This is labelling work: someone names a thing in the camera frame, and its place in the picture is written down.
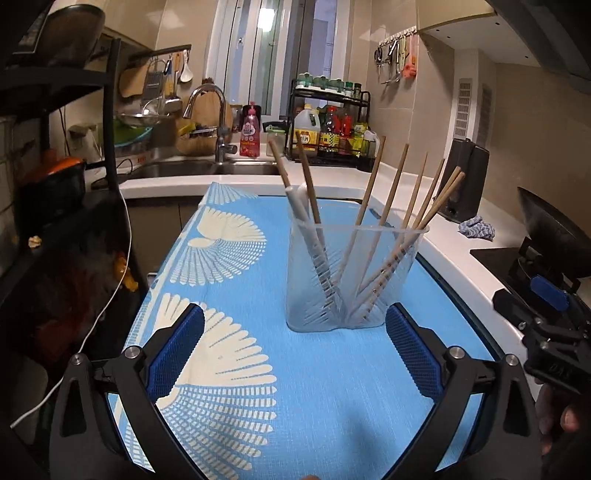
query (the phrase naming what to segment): table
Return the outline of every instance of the table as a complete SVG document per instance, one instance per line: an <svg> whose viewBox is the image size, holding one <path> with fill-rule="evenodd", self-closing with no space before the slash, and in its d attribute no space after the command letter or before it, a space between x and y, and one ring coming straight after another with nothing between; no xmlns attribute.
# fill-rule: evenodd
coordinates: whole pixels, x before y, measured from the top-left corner
<svg viewBox="0 0 591 480"><path fill-rule="evenodd" d="M334 201L320 200L320 206ZM313 473L323 480L379 480L433 402L418 392L383 326L289 330L287 209L285 197L212 183L161 267L125 346L145 344L189 302L203 308L205 333L157 406L210 479L295 480ZM371 215L364 221L376 223ZM401 302L447 346L492 359L418 262ZM461 454L480 398L470 399L440 468ZM134 462L149 467L121 403L114 395L110 402Z"/></svg>

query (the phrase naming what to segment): finger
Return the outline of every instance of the finger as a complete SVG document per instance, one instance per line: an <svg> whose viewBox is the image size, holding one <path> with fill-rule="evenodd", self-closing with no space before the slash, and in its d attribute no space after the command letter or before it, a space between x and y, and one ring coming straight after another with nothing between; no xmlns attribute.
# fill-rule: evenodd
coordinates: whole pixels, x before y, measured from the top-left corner
<svg viewBox="0 0 591 480"><path fill-rule="evenodd" d="M560 417L560 426L565 432L576 432L580 427L579 417L572 405L564 409Z"/></svg>
<svg viewBox="0 0 591 480"><path fill-rule="evenodd" d="M552 437L550 435L542 435L541 438L542 455L546 455L552 448Z"/></svg>
<svg viewBox="0 0 591 480"><path fill-rule="evenodd" d="M553 389L549 385L540 388L538 400L535 403L535 412L542 435L550 432L554 426L554 410L552 408Z"/></svg>

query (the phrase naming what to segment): faucet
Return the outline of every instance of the faucet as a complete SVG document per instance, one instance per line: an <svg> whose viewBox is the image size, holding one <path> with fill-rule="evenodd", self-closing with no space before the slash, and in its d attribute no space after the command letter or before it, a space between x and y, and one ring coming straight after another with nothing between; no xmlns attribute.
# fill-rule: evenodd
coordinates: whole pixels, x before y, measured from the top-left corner
<svg viewBox="0 0 591 480"><path fill-rule="evenodd" d="M203 85L198 86L195 88L191 96L189 97L189 102L187 104L187 108L184 111L183 118L191 118L191 114L193 113L193 105L195 103L195 99L197 95L202 92L215 92L220 99L220 117L217 123L217 140L216 140L216 164L221 165L224 162L226 153L236 153L238 148L236 145L227 144L224 137L230 133L229 129L225 126L225 118L226 118L226 98L224 97L223 92L220 90L219 87L214 85L213 83L204 83Z"/></svg>

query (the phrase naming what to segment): wall tile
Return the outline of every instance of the wall tile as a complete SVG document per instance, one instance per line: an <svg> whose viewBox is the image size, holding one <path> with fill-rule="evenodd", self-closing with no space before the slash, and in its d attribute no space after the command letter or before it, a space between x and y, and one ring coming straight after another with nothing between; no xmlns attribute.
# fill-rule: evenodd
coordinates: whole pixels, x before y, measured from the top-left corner
<svg viewBox="0 0 591 480"><path fill-rule="evenodd" d="M452 109L454 51L439 40L422 35L417 62L417 96L410 130L411 149L421 150L418 162L408 171L418 173L426 152L429 160L425 175L435 175L444 155Z"/></svg>
<svg viewBox="0 0 591 480"><path fill-rule="evenodd" d="M402 149L408 141L413 111L401 108L376 108L372 110L371 115L370 124L375 132L386 136L382 161L394 167L398 166Z"/></svg>
<svg viewBox="0 0 591 480"><path fill-rule="evenodd" d="M496 81L483 196L522 219L522 186L591 235L591 96L535 67L499 64Z"/></svg>

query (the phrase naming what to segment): pot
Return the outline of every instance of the pot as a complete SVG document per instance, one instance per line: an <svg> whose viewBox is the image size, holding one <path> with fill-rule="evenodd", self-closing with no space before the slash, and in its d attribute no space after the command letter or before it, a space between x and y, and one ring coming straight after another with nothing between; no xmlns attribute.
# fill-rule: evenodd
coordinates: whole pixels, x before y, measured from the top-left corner
<svg viewBox="0 0 591 480"><path fill-rule="evenodd" d="M94 5L60 8L47 17L35 63L43 67L84 67L104 26L105 13Z"/></svg>
<svg viewBox="0 0 591 480"><path fill-rule="evenodd" d="M591 239L536 194L518 187L525 227L536 250L569 278L591 276Z"/></svg>
<svg viewBox="0 0 591 480"><path fill-rule="evenodd" d="M49 223L82 204L85 164L79 158L43 164L28 174L18 191L19 223L26 236L38 234Z"/></svg>

